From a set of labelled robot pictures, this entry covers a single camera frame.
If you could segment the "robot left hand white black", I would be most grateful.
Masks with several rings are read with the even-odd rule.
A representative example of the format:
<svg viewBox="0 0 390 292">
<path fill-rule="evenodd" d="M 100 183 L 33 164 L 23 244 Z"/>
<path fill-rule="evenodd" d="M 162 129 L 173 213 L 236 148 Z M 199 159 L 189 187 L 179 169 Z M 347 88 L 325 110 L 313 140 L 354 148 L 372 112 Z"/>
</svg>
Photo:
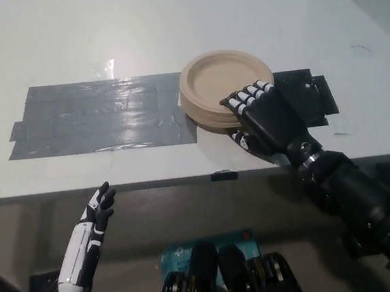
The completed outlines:
<svg viewBox="0 0 390 292">
<path fill-rule="evenodd" d="M 88 201 L 67 245 L 58 276 L 58 291 L 65 285 L 91 292 L 94 274 L 101 256 L 101 248 L 113 215 L 116 190 L 104 182 Z"/>
</svg>

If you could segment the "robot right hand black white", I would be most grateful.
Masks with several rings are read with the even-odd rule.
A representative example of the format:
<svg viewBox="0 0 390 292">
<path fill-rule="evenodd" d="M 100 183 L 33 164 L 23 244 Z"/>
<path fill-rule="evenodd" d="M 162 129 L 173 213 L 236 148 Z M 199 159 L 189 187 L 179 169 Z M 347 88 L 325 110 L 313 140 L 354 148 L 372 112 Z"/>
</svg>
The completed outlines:
<svg viewBox="0 0 390 292">
<path fill-rule="evenodd" d="M 219 102 L 241 124 L 228 136 L 260 159 L 284 155 L 291 166 L 309 166 L 323 152 L 303 118 L 272 83 L 257 80 Z"/>
</svg>

